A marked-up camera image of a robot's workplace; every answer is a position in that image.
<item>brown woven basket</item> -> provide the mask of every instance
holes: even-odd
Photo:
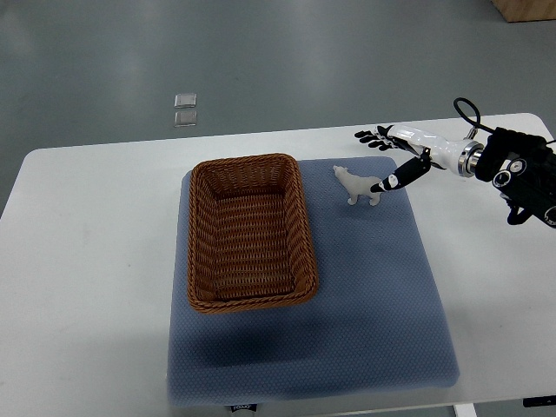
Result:
[[[188,299],[202,313],[283,307],[318,287],[297,161],[201,162],[189,186]]]

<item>blue mat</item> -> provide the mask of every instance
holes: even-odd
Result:
[[[187,300],[183,179],[169,335],[178,407],[450,387],[459,369],[405,190],[354,206],[333,165],[384,178],[386,157],[301,161],[319,291],[288,308],[205,315]]]

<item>robotic arm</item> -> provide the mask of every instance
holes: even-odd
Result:
[[[469,119],[458,106],[467,103],[477,121]],[[448,141],[442,136],[401,124],[377,126],[355,134],[370,148],[404,149],[415,157],[375,184],[371,192],[401,189],[425,175],[431,167],[449,169],[456,175],[492,182],[510,207],[509,224],[524,223],[531,215],[556,228],[556,156],[545,138],[480,124],[477,108],[465,98],[453,102],[458,113],[473,127],[466,138]],[[491,133],[486,147],[473,140],[478,129]]]

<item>concrete floor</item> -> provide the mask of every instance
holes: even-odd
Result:
[[[456,96],[556,136],[555,75],[556,21],[488,0],[0,0],[0,213],[38,148],[455,117]],[[190,91],[198,124],[176,129]]]

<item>white animal figurine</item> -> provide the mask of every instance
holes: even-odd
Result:
[[[381,179],[376,176],[357,176],[350,174],[347,168],[337,167],[334,165],[334,174],[336,178],[340,180],[341,185],[349,193],[349,198],[347,199],[347,204],[353,206],[357,203],[359,195],[366,195],[371,197],[371,201],[368,202],[371,206],[376,206],[381,201],[381,193],[371,193],[371,187],[378,184]]]

